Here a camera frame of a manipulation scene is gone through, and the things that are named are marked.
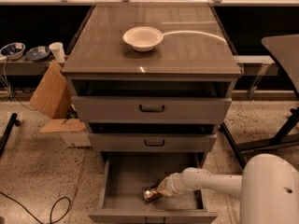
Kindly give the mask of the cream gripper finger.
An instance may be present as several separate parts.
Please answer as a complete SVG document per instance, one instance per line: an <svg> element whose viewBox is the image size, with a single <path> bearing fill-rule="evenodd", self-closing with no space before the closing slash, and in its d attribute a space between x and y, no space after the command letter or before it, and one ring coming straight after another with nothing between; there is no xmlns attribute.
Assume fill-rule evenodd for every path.
<svg viewBox="0 0 299 224"><path fill-rule="evenodd" d="M157 191L165 197L171 197L172 194L167 190L167 180L164 179L157 187Z"/></svg>

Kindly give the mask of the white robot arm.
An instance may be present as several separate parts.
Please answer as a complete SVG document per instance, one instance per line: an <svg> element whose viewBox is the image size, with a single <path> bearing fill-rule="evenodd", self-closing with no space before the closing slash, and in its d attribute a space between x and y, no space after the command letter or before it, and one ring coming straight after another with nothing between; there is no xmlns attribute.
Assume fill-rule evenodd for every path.
<svg viewBox="0 0 299 224"><path fill-rule="evenodd" d="M214 175L187 168L159 185L166 197L212 189L240 200L240 224L299 224L299 172L271 154L251 158L242 175Z"/></svg>

